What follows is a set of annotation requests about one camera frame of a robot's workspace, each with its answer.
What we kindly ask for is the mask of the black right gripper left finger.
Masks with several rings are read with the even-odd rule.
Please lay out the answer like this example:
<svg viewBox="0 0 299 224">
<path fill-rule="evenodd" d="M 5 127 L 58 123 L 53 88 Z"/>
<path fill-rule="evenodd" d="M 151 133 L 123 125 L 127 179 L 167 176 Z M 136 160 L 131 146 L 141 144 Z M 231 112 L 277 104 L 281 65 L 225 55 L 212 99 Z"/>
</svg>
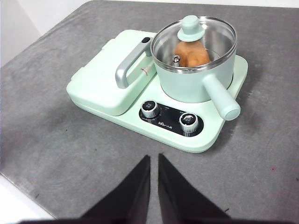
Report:
<svg viewBox="0 0 299 224">
<path fill-rule="evenodd" d="M 94 224 L 144 224 L 150 198 L 150 157 L 144 156 L 123 181 L 82 218 Z"/>
</svg>

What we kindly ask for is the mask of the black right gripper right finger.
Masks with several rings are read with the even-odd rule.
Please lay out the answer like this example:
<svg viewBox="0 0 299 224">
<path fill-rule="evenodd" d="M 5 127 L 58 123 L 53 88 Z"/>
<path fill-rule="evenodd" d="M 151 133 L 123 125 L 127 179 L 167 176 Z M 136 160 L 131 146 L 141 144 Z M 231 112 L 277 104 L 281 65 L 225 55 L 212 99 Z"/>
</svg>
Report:
<svg viewBox="0 0 299 224">
<path fill-rule="evenodd" d="M 164 224 L 231 224 L 233 220 L 197 191 L 163 155 L 158 157 L 158 194 Z"/>
</svg>

